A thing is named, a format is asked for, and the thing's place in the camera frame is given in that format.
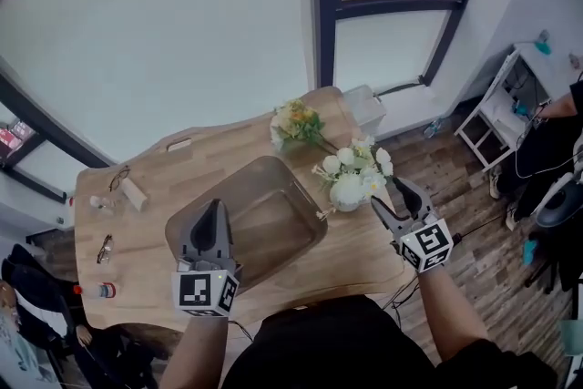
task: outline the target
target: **eyeglasses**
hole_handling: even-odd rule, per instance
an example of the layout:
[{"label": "eyeglasses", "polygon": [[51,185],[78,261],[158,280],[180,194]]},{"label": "eyeglasses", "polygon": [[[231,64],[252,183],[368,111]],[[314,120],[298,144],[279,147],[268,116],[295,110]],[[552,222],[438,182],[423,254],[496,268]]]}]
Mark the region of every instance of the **eyeglasses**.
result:
[{"label": "eyeglasses", "polygon": [[129,167],[126,166],[122,170],[120,170],[116,176],[109,182],[109,191],[113,191],[114,189],[118,189],[121,180],[127,177],[129,174]]},{"label": "eyeglasses", "polygon": [[109,254],[113,250],[113,237],[108,234],[103,240],[103,245],[101,245],[101,250],[97,254],[97,264],[101,264],[103,260],[109,262]]}]

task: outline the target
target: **plastic bottle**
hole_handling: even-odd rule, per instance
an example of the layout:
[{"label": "plastic bottle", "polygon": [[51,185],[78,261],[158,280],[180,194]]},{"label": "plastic bottle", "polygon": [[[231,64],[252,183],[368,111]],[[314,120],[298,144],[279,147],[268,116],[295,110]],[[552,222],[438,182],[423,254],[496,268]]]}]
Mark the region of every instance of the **plastic bottle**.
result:
[{"label": "plastic bottle", "polygon": [[423,136],[427,139],[432,138],[434,134],[439,131],[439,128],[441,128],[443,122],[444,121],[442,118],[435,119],[433,122],[431,122],[431,125],[424,130]]},{"label": "plastic bottle", "polygon": [[73,292],[87,298],[113,298],[116,296],[116,286],[111,282],[101,282],[87,287],[76,285]]}]

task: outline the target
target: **flower bouquet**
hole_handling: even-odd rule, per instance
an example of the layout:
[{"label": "flower bouquet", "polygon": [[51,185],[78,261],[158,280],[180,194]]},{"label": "flower bouquet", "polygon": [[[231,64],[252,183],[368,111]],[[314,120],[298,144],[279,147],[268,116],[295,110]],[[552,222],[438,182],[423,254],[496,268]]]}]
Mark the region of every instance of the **flower bouquet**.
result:
[{"label": "flower bouquet", "polygon": [[271,144],[278,150],[285,150],[293,141],[305,142],[318,146],[332,154],[337,148],[322,136],[324,123],[318,112],[307,107],[299,99],[288,101],[282,107],[275,109],[271,119]]},{"label": "flower bouquet", "polygon": [[330,187],[332,207],[318,213],[321,220],[337,210],[355,210],[384,187],[387,177],[393,176],[391,156],[383,148],[373,155],[373,144],[372,137],[353,138],[348,148],[338,149],[321,166],[314,166],[312,173],[322,178],[324,187]]}]

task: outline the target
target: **white marker cube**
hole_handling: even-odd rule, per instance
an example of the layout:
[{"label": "white marker cube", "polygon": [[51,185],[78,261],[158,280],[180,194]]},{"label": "white marker cube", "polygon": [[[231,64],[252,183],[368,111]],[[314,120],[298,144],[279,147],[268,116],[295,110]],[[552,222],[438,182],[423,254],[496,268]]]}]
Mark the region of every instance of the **white marker cube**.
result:
[{"label": "white marker cube", "polygon": [[440,219],[401,237],[399,248],[401,255],[423,272],[447,261],[454,241],[445,220]]},{"label": "white marker cube", "polygon": [[174,306],[192,316],[230,314],[239,281],[226,270],[172,274]]}]

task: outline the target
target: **seated person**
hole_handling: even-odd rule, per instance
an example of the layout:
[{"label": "seated person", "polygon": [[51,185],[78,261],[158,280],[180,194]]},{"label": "seated person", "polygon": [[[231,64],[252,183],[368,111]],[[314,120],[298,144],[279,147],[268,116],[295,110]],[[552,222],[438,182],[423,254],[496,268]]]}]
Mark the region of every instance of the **seated person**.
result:
[{"label": "seated person", "polygon": [[533,213],[558,178],[573,171],[573,146],[583,129],[583,82],[571,85],[571,92],[557,102],[540,107],[537,117],[547,121],[531,128],[518,151],[489,173],[495,200],[526,185],[518,202],[507,207],[510,230]]},{"label": "seated person", "polygon": [[[532,353],[502,352],[445,268],[419,274],[435,368],[388,313],[364,296],[288,310],[263,321],[222,385],[265,388],[555,389],[557,375]],[[197,317],[162,375],[161,389],[216,389],[227,318]]]},{"label": "seated person", "polygon": [[138,389],[151,384],[153,355],[135,343],[124,348],[116,328],[93,329],[74,282],[51,276],[22,246],[2,263],[0,305],[31,344],[45,350],[63,339],[91,387]]}]

